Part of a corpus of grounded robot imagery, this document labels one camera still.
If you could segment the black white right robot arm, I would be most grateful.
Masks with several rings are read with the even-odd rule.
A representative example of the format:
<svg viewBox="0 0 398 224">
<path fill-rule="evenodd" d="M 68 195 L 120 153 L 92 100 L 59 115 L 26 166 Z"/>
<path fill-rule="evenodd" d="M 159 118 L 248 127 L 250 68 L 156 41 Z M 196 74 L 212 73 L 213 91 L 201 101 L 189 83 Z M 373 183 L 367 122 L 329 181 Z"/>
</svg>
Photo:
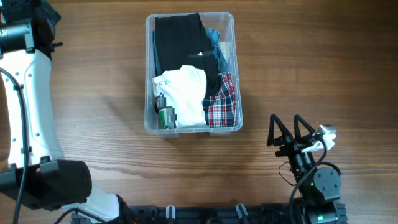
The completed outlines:
<svg viewBox="0 0 398 224">
<path fill-rule="evenodd" d="M 325 161 L 335 138 L 336 129 L 330 124 L 315 129 L 296 114 L 291 133 L 276 114 L 270 115 L 267 145 L 279 148 L 275 156 L 288 159 L 295 178 L 287 204 L 288 223 L 348 222 L 345 204 L 339 203 L 341 171 Z"/>
</svg>

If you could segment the black garment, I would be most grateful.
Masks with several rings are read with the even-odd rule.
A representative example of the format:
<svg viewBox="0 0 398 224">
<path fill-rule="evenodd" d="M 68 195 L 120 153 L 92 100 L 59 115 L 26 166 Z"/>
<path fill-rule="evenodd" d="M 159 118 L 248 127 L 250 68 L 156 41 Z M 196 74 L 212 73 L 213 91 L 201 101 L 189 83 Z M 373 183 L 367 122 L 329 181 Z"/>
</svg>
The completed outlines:
<svg viewBox="0 0 398 224">
<path fill-rule="evenodd" d="M 191 65 L 206 74 L 206 96 L 218 94 L 221 82 L 214 47 L 198 13 L 157 17 L 154 37 L 159 73 Z"/>
</svg>

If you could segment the cream white cloth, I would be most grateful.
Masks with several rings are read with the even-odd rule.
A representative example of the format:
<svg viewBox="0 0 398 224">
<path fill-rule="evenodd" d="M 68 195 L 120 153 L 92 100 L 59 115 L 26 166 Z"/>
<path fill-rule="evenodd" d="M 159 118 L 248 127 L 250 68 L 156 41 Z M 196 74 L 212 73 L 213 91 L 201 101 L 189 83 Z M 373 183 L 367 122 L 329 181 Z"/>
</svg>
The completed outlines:
<svg viewBox="0 0 398 224">
<path fill-rule="evenodd" d="M 219 42 L 219 49 L 221 50 L 225 61 L 229 63 L 232 51 L 232 43 L 221 41 Z"/>
</svg>

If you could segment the red navy plaid shirt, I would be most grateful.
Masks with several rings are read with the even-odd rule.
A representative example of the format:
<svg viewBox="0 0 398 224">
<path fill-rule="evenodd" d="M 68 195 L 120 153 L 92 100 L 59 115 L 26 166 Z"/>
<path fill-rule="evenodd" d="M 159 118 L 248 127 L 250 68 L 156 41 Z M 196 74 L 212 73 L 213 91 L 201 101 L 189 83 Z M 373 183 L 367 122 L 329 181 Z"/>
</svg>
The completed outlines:
<svg viewBox="0 0 398 224">
<path fill-rule="evenodd" d="M 215 96 L 203 100 L 206 124 L 211 128 L 233 127 L 236 122 L 236 95 L 230 72 L 219 75 L 221 86 Z"/>
</svg>

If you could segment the white pixel print t-shirt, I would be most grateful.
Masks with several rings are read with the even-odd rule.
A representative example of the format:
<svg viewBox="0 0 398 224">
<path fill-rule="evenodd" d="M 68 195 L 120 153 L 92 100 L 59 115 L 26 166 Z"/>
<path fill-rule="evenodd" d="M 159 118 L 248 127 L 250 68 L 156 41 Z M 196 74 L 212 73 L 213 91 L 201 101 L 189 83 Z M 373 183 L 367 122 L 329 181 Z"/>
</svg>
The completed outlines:
<svg viewBox="0 0 398 224">
<path fill-rule="evenodd" d="M 189 128 L 206 124 L 203 100 L 206 73 L 191 65 L 165 71 L 152 79 L 155 105 L 163 129 Z"/>
</svg>

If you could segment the blue denim jeans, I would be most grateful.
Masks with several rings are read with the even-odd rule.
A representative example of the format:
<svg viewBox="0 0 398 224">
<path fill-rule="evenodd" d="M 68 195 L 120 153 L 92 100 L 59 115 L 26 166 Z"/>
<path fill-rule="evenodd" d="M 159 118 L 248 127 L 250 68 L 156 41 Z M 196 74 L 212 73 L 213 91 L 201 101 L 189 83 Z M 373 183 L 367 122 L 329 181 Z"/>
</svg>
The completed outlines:
<svg viewBox="0 0 398 224">
<path fill-rule="evenodd" d="M 211 45 L 213 47 L 213 54 L 215 55 L 216 64 L 218 66 L 218 70 L 220 73 L 224 73 L 228 71 L 228 63 L 224 57 L 224 54 L 221 50 L 221 42 L 220 42 L 220 32 L 218 30 L 214 30 L 214 28 L 206 28 L 206 35 L 211 39 Z M 157 55 L 156 43 L 155 43 L 155 32 L 152 33 L 153 38 L 153 53 L 154 53 L 154 62 L 155 62 L 155 74 L 159 76 L 162 74 L 162 69 L 160 66 L 159 57 Z"/>
</svg>

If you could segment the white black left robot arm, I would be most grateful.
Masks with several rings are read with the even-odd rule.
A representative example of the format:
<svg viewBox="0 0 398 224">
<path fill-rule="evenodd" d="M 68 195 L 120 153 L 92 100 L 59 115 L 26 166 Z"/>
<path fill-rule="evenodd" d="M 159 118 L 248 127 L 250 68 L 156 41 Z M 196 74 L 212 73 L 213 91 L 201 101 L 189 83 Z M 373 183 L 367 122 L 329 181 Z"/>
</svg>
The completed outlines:
<svg viewBox="0 0 398 224">
<path fill-rule="evenodd" d="M 16 202 L 14 222 L 27 207 L 76 213 L 92 223 L 135 223 L 126 202 L 93 185 L 88 166 L 67 160 L 60 147 L 50 97 L 60 18 L 43 0 L 1 2 L 1 78 L 11 131 L 1 192 Z"/>
</svg>

